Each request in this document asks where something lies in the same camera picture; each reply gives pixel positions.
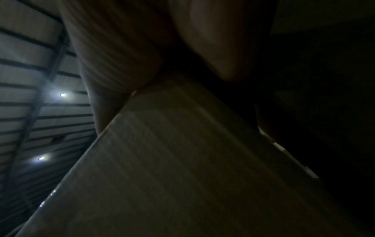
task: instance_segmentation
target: ceiling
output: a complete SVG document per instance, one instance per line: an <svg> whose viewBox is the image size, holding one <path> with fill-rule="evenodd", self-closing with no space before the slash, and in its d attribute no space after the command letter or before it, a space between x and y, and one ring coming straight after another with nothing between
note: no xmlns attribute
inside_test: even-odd
<svg viewBox="0 0 375 237"><path fill-rule="evenodd" d="M28 220L95 138L56 2L1 0L0 237Z"/></svg>

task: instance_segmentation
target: metal roof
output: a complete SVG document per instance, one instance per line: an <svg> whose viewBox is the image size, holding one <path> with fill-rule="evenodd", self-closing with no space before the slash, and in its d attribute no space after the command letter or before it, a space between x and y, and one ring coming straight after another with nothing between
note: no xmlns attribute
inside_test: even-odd
<svg viewBox="0 0 375 237"><path fill-rule="evenodd" d="M28 220L95 138L56 2L2 0L0 237Z"/></svg>

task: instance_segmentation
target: wrinkled skin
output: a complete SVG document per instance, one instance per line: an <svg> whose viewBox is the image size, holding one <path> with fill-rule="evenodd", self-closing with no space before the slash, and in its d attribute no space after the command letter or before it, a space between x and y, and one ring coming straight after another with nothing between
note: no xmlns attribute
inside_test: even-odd
<svg viewBox="0 0 375 237"><path fill-rule="evenodd" d="M266 3L258 0L59 0L100 134L185 44L225 81L249 79Z"/></svg>

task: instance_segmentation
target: corrugated cardboard surface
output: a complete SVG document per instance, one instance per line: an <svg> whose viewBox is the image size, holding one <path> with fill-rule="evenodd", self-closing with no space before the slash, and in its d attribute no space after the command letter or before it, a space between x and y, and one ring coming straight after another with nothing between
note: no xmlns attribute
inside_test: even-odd
<svg viewBox="0 0 375 237"><path fill-rule="evenodd" d="M370 234L258 131L168 70L130 100L18 236Z"/></svg>

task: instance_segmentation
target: skin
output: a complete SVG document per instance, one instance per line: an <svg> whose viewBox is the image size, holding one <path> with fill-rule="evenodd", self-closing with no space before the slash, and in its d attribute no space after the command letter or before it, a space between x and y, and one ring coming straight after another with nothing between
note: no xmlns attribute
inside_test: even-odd
<svg viewBox="0 0 375 237"><path fill-rule="evenodd" d="M60 0L97 133L102 133L133 91L160 73L168 52L181 45L222 80L252 80L261 39L270 26L267 4L258 0Z"/></svg>

